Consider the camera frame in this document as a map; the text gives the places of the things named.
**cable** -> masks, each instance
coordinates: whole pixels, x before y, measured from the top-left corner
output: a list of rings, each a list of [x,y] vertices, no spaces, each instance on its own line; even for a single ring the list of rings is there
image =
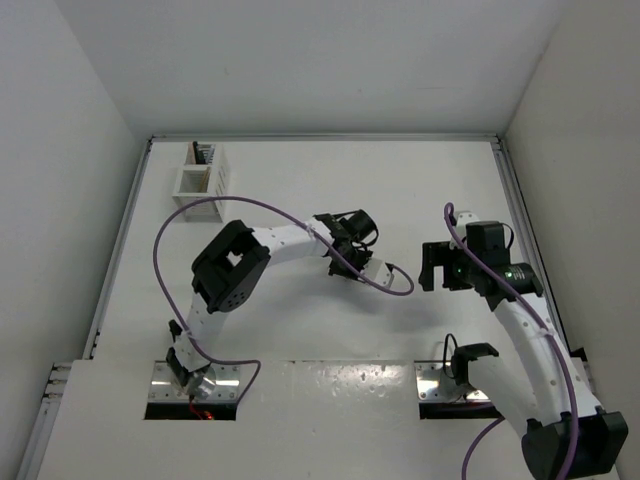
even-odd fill
[[[509,237],[509,245],[507,245],[507,250],[509,250],[513,246],[513,242],[516,240],[516,233],[513,231],[513,228],[511,228],[511,225],[509,225],[508,223],[501,223],[500,225],[507,227],[511,232],[511,236]]]
[[[376,226],[376,228],[373,231],[376,234],[376,236],[373,237],[373,240],[369,240],[367,243],[360,242],[365,247],[373,247],[376,244],[376,242],[378,241],[378,237],[380,237],[380,232],[378,231],[378,227]]]
[[[165,298],[167,299],[167,302],[169,302],[169,306],[171,307],[171,310],[173,310],[173,313],[176,316],[176,320],[182,326],[182,330],[184,332],[186,332],[187,334],[190,333],[189,325],[187,325],[187,322],[185,321],[184,317],[180,313],[180,310],[178,309],[178,306],[176,305],[176,302],[173,300],[173,297],[169,293],[169,289],[165,285],[164,280],[162,279],[162,274],[160,273],[160,266],[158,264],[158,249],[159,249],[159,246],[160,246],[160,239],[162,238],[162,235],[164,234],[164,231],[167,229],[167,227],[173,221],[173,219],[176,218],[178,215],[180,215],[185,210],[187,210],[187,209],[189,209],[191,207],[195,207],[196,205],[200,205],[202,203],[214,202],[214,201],[219,201],[219,200],[233,200],[233,201],[237,201],[237,202],[245,202],[245,203],[250,203],[250,204],[253,204],[253,205],[257,205],[259,207],[265,208],[265,209],[270,210],[270,211],[272,211],[274,213],[277,213],[278,215],[283,216],[284,218],[286,218],[290,222],[294,223],[295,225],[299,226],[300,228],[308,230],[307,224],[305,224],[304,222],[301,222],[297,218],[289,215],[288,213],[286,213],[283,210],[280,210],[277,207],[274,207],[274,206],[269,205],[267,203],[261,202],[259,200],[254,200],[254,199],[246,198],[246,197],[232,196],[232,195],[221,195],[221,196],[215,196],[215,197],[200,198],[200,199],[195,200],[193,202],[187,203],[186,205],[183,205],[182,207],[178,208],[175,212],[173,212],[171,215],[169,215],[169,217],[164,221],[164,223],[160,227],[160,230],[158,230],[158,233],[156,235],[156,239],[153,242],[153,270],[155,272],[156,279],[158,280],[158,284],[160,285],[160,290],[162,290],[162,293],[164,294]],[[351,266],[351,264],[342,255],[340,255],[340,253],[338,253],[338,251],[335,248],[333,248],[333,246],[327,240],[322,238],[322,235],[320,235],[318,232],[316,232],[313,229],[311,229],[309,231],[320,242],[322,242],[327,247],[328,251],[331,253],[333,258],[335,258],[339,262],[343,263],[344,266],[347,267],[347,269],[351,271],[351,273],[356,275],[358,278],[363,280],[368,285],[380,290],[381,292],[388,293],[389,295],[399,296],[399,297],[404,297],[404,296],[410,295],[413,292],[413,289],[415,288],[413,280],[411,279],[409,274],[407,274],[407,272],[405,272],[403,269],[401,269],[397,265],[393,265],[393,268],[395,270],[399,271],[407,279],[407,281],[409,282],[409,289],[405,290],[405,291],[402,291],[402,292],[398,292],[396,290],[391,290],[391,289],[389,289],[387,287],[384,287],[383,285],[379,285],[379,284],[375,283],[374,281],[369,280],[367,277],[363,276],[360,272],[358,272],[353,266]],[[198,352],[198,354],[200,354],[203,358],[207,359],[211,363],[215,363],[215,364],[218,364],[218,365],[229,365],[229,366],[234,366],[234,365],[255,365],[256,366],[256,369],[253,372],[253,375],[252,375],[251,379],[249,379],[249,382],[247,383],[247,386],[245,387],[245,389],[242,391],[242,393],[238,397],[238,401],[236,403],[239,405],[240,401],[247,394],[247,392],[249,391],[249,389],[251,388],[251,386],[255,382],[258,374],[260,373],[260,369],[262,368],[262,363],[260,362],[260,360],[257,360],[257,359],[252,359],[252,360],[219,360],[219,359],[216,359],[216,358],[212,357],[207,352],[205,352],[200,347],[198,342],[194,338],[191,337],[191,335],[189,335],[188,338],[189,338],[189,341],[191,342],[191,345],[193,345],[193,349],[196,352]]]
[[[509,295],[516,298],[520,302],[522,307],[529,313],[529,315],[531,315],[531,318],[538,324],[540,328],[549,330],[549,328],[547,327],[547,324],[544,322],[544,320],[542,320],[542,318],[540,318],[540,315],[538,315],[538,312],[535,311],[535,309],[529,304],[529,302],[527,302],[524,299],[524,297],[520,295],[511,285],[509,285],[502,278],[500,278],[498,274],[496,274],[493,270],[491,270],[491,268],[485,265],[482,262],[482,260],[480,260],[471,250],[469,250],[469,247],[467,247],[467,245],[463,243],[462,240],[460,240],[460,237],[456,233],[456,229],[453,226],[451,221],[453,218],[453,210],[454,210],[454,206],[453,206],[453,203],[451,202],[447,203],[444,206],[444,221],[445,221],[445,224],[447,225],[447,229],[449,230],[449,233],[451,234],[451,237],[456,242],[458,247],[460,247],[460,249],[464,251],[464,253],[473,261],[473,263],[475,263],[478,267],[480,267],[482,271],[484,271],[487,275],[489,275],[492,279],[494,279],[498,283],[498,285],[500,285],[500,288],[505,290]],[[560,369],[562,370],[562,375],[567,385],[567,392],[569,394],[569,404],[571,406],[571,426],[569,429],[569,448],[567,449],[567,455],[564,461],[562,462],[562,467],[560,468],[560,471],[558,472],[558,476],[556,477],[556,480],[565,480],[567,477],[567,474],[569,473],[569,470],[571,469],[571,464],[573,463],[573,460],[576,456],[576,449],[578,447],[578,433],[579,433],[578,402],[576,400],[576,392],[573,388],[573,382],[571,381],[571,374],[569,373],[569,367],[567,366],[567,362],[562,356],[562,350],[560,350],[560,346],[558,345],[554,337],[549,336],[548,339],[551,345],[551,349],[553,350],[554,354],[558,358],[558,363],[560,364]]]
[[[204,418],[202,418],[202,415],[200,415],[200,412],[197,411],[196,407],[193,406],[193,397],[189,397],[189,411],[193,413],[196,417],[198,417],[200,420],[204,420]]]
[[[444,353],[442,354],[442,371],[447,377],[453,380],[454,377],[450,376],[447,373],[447,352],[449,351],[449,338],[453,340],[453,344],[455,345],[455,348],[458,348],[458,340],[456,340],[455,335],[453,333],[447,333],[447,335],[444,337]]]
[[[498,418],[491,422],[489,425],[484,427],[484,429],[478,434],[478,436],[471,442],[469,446],[469,450],[467,450],[467,454],[464,456],[464,460],[462,461],[462,480],[467,480],[467,470],[469,468],[469,461],[471,460],[471,455],[473,455],[474,450],[480,443],[487,433],[493,430],[495,427],[500,425],[504,421],[504,417]]]

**metal base plate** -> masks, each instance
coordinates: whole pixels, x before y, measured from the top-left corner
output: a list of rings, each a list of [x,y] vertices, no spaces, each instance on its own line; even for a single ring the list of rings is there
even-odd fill
[[[447,377],[442,370],[442,361],[415,362],[414,365],[419,403],[489,403],[487,396],[480,390],[458,386]]]
[[[209,375],[211,393],[206,398],[198,398],[197,403],[207,405],[229,405],[237,402],[240,386],[240,367],[211,365]],[[149,386],[147,403],[189,403],[189,397],[175,383],[173,372],[166,362],[155,362]]]

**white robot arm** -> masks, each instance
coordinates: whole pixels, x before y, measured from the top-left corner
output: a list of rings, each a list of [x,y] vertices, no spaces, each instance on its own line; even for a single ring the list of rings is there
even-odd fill
[[[579,422],[576,455],[566,478],[609,472],[626,439],[627,425],[622,414],[603,409],[586,379],[578,374],[549,318],[542,285],[531,266],[511,263],[511,245],[505,245],[502,223],[481,222],[471,212],[455,212],[449,220],[467,249],[531,305],[544,324],[539,325],[502,282],[479,268],[457,241],[423,244],[419,279],[423,290],[434,289],[434,267],[441,266],[445,288],[473,288],[485,298],[515,345],[528,385],[523,387],[513,378],[499,352],[488,343],[456,348],[451,359],[453,381],[486,394],[522,439],[522,452],[534,478],[553,480],[567,455],[572,410],[560,354],[575,391]]]
[[[377,227],[363,211],[321,214],[298,225],[276,228],[249,228],[240,220],[229,222],[196,258],[193,300],[186,319],[188,330],[175,321],[169,324],[174,343],[167,363],[176,383],[186,394],[206,397],[210,360],[196,350],[191,339],[211,351],[230,312],[246,302],[267,267],[305,257],[325,257],[329,249],[321,237],[336,249],[349,265],[383,288],[393,282],[393,266],[373,258],[369,249],[377,240]],[[375,232],[376,237],[365,243]],[[333,259],[329,275],[356,280],[358,276]]]

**white box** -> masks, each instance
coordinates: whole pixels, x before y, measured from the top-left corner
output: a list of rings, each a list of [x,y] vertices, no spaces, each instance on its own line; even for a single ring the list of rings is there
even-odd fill
[[[182,207],[200,198],[227,195],[230,179],[230,168],[222,144],[214,144],[213,158],[208,165],[187,163],[178,168],[173,199]],[[189,208],[184,212],[186,218],[210,219],[224,221],[225,204],[227,202],[207,202]]]

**white panel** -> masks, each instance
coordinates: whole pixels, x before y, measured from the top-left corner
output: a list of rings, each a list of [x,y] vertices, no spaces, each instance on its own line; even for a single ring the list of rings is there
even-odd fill
[[[640,3],[575,2],[508,133],[570,343],[630,436],[621,475],[640,471]]]
[[[392,298],[328,277],[327,259],[267,269],[225,322],[212,353],[265,362],[236,422],[142,421],[153,361],[171,344],[172,314],[153,275],[151,246],[175,208],[172,186],[186,149],[153,145],[95,359],[73,368],[40,480],[457,478],[487,422],[420,421],[411,361],[441,356],[452,331],[461,344],[491,342],[524,378],[506,333],[473,292]],[[246,142],[225,150],[230,193],[303,219],[363,208],[380,228],[376,256],[413,278],[421,243],[449,237],[447,200],[511,223],[487,142]],[[229,219],[247,225],[283,224],[254,206],[227,207]],[[179,217],[166,231],[160,268],[185,313],[190,265],[219,228]],[[517,245],[514,253],[518,259]],[[398,278],[394,287],[405,285]],[[378,366],[341,368],[336,360]],[[250,372],[243,369],[243,382]],[[471,469],[471,478],[530,478],[505,427],[483,442]]]
[[[53,0],[0,3],[0,478],[10,479],[53,362],[82,352],[139,149]]]
[[[57,0],[129,124],[506,129],[566,0]]]

